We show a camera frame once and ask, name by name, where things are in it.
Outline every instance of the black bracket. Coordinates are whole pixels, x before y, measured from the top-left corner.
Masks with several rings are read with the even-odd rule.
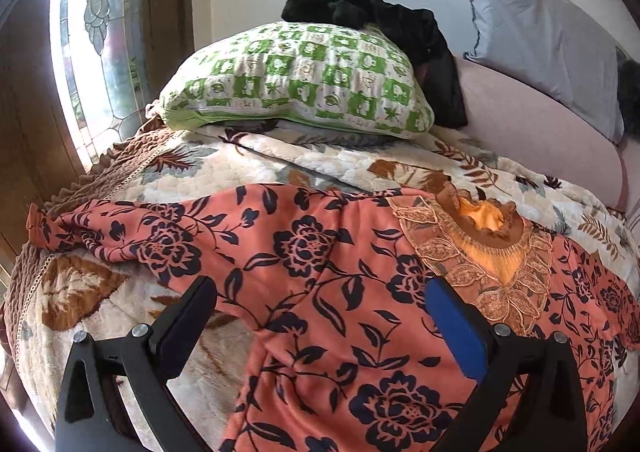
[[[56,452],[143,452],[116,385],[127,376],[140,408],[166,452],[211,452],[166,387],[182,372],[215,306],[215,282],[200,276],[152,326],[95,341],[78,331],[58,399]]]
[[[586,452],[580,375],[568,338],[519,337],[492,326],[443,277],[427,282],[426,311],[466,377],[478,386],[431,452],[478,452],[505,405],[514,378],[527,374],[520,403],[495,452]]]

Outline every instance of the brown blanket trim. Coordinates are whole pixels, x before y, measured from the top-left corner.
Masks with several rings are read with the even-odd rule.
[[[4,326],[12,353],[11,356],[15,356],[18,321],[31,288],[31,281],[44,265],[47,255],[49,255],[47,250],[39,249],[31,242],[27,242],[15,260],[15,267],[9,281],[9,289],[4,296]]]
[[[145,132],[145,128],[157,127],[160,127],[159,130]],[[57,196],[51,197],[44,210],[57,217],[62,213],[71,212],[87,201],[106,197],[119,183],[140,168],[152,152],[173,134],[172,130],[162,125],[148,122],[141,127],[135,138],[115,144],[107,154],[102,155],[100,162],[94,165],[87,175],[80,176],[78,183],[72,184],[69,189],[62,189]],[[0,309],[4,308],[4,330],[13,356],[20,314],[27,301],[31,284],[48,255],[48,251],[40,250],[27,242],[22,247],[11,274],[4,305],[0,306]]]
[[[103,157],[108,165],[98,175],[83,176],[80,184],[71,186],[71,190],[62,189],[57,197],[45,205],[46,211],[53,218],[61,213],[75,210],[78,206],[92,199],[105,197],[117,184],[129,174],[137,170],[158,146],[166,142],[173,134],[172,130],[163,128],[128,140],[115,159]]]

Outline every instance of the blue pad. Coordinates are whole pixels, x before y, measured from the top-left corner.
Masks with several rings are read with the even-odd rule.
[[[463,374],[480,384],[488,370],[486,345],[466,320],[462,299],[454,301],[444,289],[449,284],[441,281],[445,279],[433,278],[424,285],[424,309],[433,318]]]

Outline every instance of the black garment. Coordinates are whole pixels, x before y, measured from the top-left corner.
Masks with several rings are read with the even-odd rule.
[[[428,9],[411,10],[383,0],[288,0],[282,19],[352,29],[362,29],[367,22],[377,25],[409,57],[414,70],[428,64],[421,87],[433,109],[436,125],[449,128],[466,125],[456,61],[433,12]]]
[[[634,60],[618,65],[618,104],[625,134],[640,141],[640,64]]]

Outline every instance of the stained glass window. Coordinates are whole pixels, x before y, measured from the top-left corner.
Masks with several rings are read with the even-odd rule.
[[[135,134],[149,96],[140,0],[50,0],[51,55],[66,123],[89,170]]]

